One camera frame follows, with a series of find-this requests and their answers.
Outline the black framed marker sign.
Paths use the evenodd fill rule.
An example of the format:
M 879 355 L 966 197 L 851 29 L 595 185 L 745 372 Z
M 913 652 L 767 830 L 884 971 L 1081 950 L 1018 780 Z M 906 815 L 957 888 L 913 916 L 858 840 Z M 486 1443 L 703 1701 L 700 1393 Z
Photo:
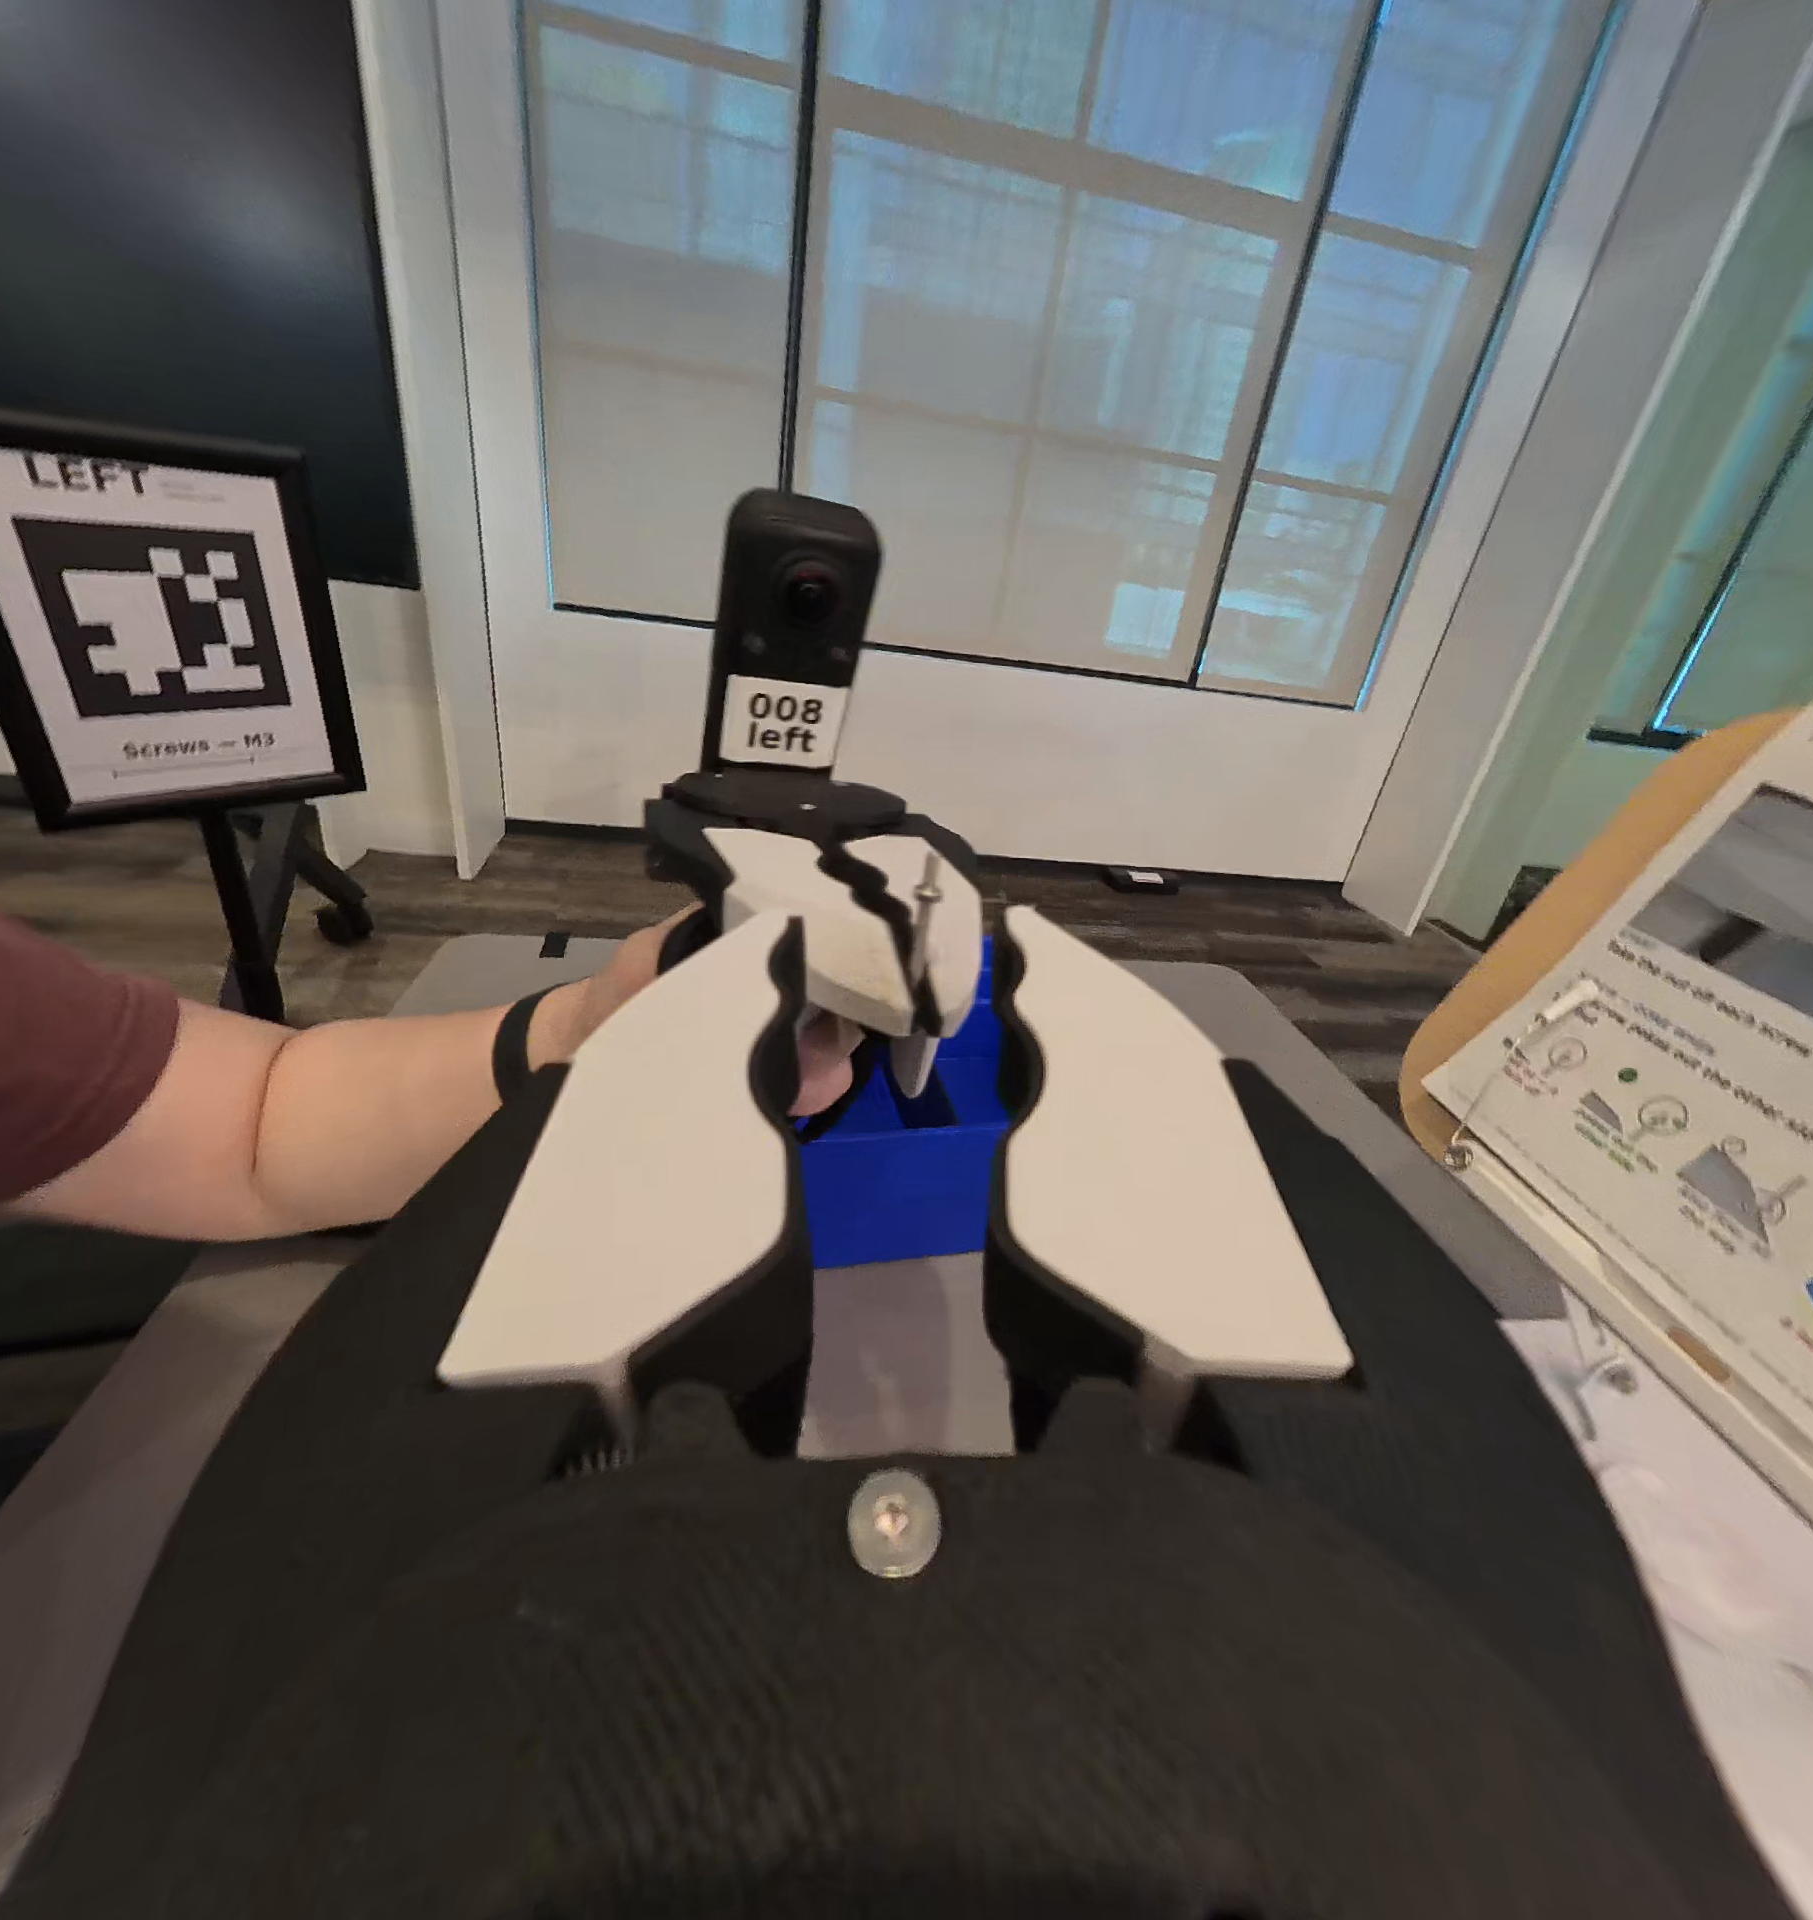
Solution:
M 43 831 L 365 792 L 304 450 L 0 406 L 0 735 Z

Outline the blue divided plastic bin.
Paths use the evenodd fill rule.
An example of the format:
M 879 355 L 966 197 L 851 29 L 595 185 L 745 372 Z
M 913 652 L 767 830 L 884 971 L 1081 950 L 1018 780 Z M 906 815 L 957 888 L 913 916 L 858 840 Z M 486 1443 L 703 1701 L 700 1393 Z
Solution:
M 941 1041 L 920 1096 L 906 1096 L 891 1045 L 821 1140 L 797 1150 L 820 1271 L 978 1253 L 1009 1109 L 999 1091 L 1002 1023 L 991 1012 L 991 940 L 965 1027 Z

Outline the person's left forearm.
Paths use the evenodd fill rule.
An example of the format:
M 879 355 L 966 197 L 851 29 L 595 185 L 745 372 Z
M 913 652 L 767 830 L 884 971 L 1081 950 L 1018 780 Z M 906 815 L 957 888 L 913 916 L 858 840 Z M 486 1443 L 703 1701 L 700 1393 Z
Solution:
M 185 1000 L 125 1130 L 0 1214 L 200 1243 L 392 1221 L 499 1109 L 502 1018 L 284 1027 Z

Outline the white document stand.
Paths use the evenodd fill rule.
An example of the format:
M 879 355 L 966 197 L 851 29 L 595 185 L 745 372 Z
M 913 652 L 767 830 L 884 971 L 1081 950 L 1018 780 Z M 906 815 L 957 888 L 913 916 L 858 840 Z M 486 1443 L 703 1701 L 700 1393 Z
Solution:
M 1598 1480 L 1735 1790 L 1813 1808 L 1813 1460 L 1592 1235 L 1495 1164 L 1467 1179 L 1564 1288 L 1520 1333 Z

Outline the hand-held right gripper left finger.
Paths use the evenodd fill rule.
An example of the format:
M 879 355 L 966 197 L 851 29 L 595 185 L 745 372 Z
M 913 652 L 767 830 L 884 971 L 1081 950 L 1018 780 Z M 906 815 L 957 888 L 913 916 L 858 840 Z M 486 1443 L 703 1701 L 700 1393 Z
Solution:
M 613 1429 L 683 1381 L 801 1392 L 801 1000 L 804 931 L 760 912 L 583 1041 L 440 1349 L 446 1387 L 581 1384 Z

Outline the large paned window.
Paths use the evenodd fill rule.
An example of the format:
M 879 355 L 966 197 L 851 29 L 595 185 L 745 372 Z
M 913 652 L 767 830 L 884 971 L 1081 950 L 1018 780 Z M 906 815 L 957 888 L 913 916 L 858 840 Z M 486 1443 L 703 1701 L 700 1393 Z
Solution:
M 547 575 L 1362 706 L 1617 2 L 520 2 Z

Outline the printed instruction sheet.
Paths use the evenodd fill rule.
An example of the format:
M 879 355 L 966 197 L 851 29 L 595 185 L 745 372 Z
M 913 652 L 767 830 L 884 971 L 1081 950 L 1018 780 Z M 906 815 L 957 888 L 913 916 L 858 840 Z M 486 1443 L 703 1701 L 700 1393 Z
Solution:
M 1423 1091 L 1813 1444 L 1813 711 Z

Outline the black easel stand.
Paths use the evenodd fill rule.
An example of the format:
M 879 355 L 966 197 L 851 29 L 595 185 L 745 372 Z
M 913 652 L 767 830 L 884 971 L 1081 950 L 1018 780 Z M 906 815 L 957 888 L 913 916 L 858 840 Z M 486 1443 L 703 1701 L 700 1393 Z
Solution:
M 317 934 L 329 947 L 372 940 L 366 892 L 317 847 L 312 801 L 203 808 L 195 823 L 230 938 L 220 1008 L 284 1023 L 287 1000 L 275 958 L 293 888 L 304 881 L 321 897 Z

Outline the black wrist band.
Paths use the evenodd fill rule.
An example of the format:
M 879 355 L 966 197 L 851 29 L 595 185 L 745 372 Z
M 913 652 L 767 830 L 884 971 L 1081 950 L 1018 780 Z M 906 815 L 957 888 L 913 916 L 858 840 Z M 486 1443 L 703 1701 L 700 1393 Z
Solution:
M 492 1034 L 492 1089 L 496 1089 L 496 1103 L 499 1109 L 508 1104 L 537 1076 L 531 1063 L 531 1020 L 542 1008 L 542 1000 L 553 995 L 553 987 L 547 991 L 531 991 L 526 996 L 514 996 L 507 1012 L 502 1020 Z

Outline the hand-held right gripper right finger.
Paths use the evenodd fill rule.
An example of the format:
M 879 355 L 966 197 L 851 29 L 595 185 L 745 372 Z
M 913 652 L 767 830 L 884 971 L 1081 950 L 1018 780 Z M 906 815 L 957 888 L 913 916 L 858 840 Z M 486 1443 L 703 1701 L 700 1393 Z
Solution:
M 1303 1240 L 1203 1027 L 1030 906 L 994 938 L 1009 1131 L 991 1164 L 983 1326 L 1013 1398 L 1077 1381 L 1350 1377 Z

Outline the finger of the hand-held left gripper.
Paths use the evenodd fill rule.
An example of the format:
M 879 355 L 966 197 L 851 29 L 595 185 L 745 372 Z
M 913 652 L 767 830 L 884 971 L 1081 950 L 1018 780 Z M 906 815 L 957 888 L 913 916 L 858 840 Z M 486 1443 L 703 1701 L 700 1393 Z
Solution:
M 911 987 L 906 950 L 913 925 L 913 885 L 924 851 L 944 854 L 944 903 L 931 943 L 931 982 Z M 847 854 L 879 876 L 848 897 L 858 903 L 851 947 L 844 959 L 847 1013 L 891 1039 L 892 1080 L 906 1098 L 931 1089 L 941 1045 L 952 1039 L 969 1008 L 983 947 L 983 897 L 978 858 L 957 831 L 868 831 Z
M 913 925 L 920 881 L 918 837 L 865 837 L 820 847 L 801 837 L 717 825 L 706 850 L 724 863 L 722 931 L 771 912 L 804 934 L 804 1005 L 884 1039 L 918 1034 L 918 995 L 906 978 L 913 934 L 899 947 L 885 906 Z

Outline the large black wall screen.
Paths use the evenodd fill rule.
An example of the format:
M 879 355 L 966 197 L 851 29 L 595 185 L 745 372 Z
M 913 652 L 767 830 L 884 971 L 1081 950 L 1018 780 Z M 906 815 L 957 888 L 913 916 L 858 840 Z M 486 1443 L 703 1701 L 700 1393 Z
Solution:
M 349 2 L 0 2 L 0 406 L 299 447 L 418 585 Z

